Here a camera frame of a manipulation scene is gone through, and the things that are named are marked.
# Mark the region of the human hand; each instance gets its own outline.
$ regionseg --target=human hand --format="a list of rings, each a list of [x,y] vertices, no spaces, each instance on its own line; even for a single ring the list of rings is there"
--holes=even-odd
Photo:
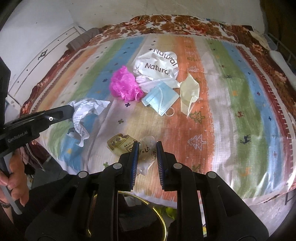
[[[12,171],[10,177],[5,176],[0,171],[0,185],[7,186],[11,191],[13,200],[20,200],[21,205],[25,206],[29,200],[29,188],[27,186],[27,176],[25,174],[25,166],[19,154],[12,155],[9,168]],[[3,191],[0,189],[0,200],[8,203]]]

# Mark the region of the colorful striped blanket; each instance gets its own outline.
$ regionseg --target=colorful striped blanket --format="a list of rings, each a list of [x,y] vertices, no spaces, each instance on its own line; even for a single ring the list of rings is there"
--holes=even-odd
[[[154,48],[176,53],[179,82],[190,73],[200,84],[200,97],[188,118],[181,113],[180,99],[172,106],[172,117],[161,117],[142,102],[124,103],[110,95],[113,72],[122,65],[132,72],[136,56]],[[99,172],[117,162],[107,140],[123,133],[137,140],[154,136],[193,171],[217,172],[248,204],[286,193],[295,179],[293,118],[244,45],[203,36],[148,34],[90,46],[63,66],[31,111],[83,98],[112,102],[100,116],[85,118],[90,138],[83,148],[67,135],[73,127],[67,121],[51,126],[38,139],[69,173]],[[137,177],[133,192],[157,204],[176,206],[176,193],[161,189],[157,163],[147,176]]]

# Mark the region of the mask ear loop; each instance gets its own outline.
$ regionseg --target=mask ear loop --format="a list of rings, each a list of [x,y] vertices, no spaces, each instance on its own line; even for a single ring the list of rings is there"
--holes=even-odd
[[[162,90],[160,87],[158,87],[158,86],[157,86],[157,88],[160,89],[160,93],[161,93],[161,98],[160,98],[160,102],[159,102],[159,106],[158,106],[158,114],[160,115],[160,108],[161,108],[161,105],[162,105],[162,103],[163,103],[163,90]],[[173,110],[173,113],[172,113],[171,115],[167,115],[167,114],[165,113],[165,115],[168,116],[168,117],[173,116],[174,113],[175,113],[174,108],[170,107],[170,109]]]

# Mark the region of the bracelet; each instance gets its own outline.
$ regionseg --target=bracelet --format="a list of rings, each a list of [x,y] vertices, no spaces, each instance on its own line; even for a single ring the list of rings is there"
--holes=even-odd
[[[1,201],[1,200],[0,200],[0,205],[1,205],[1,207],[3,207],[3,208],[10,208],[10,207],[11,207],[11,204],[10,204],[10,203],[5,203],[5,202],[3,202],[3,201]]]

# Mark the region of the gold wrapper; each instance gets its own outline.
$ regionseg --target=gold wrapper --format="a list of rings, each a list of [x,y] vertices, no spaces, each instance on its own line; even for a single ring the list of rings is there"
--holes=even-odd
[[[133,143],[137,141],[129,135],[117,134],[107,141],[108,148],[117,156],[131,152]]]

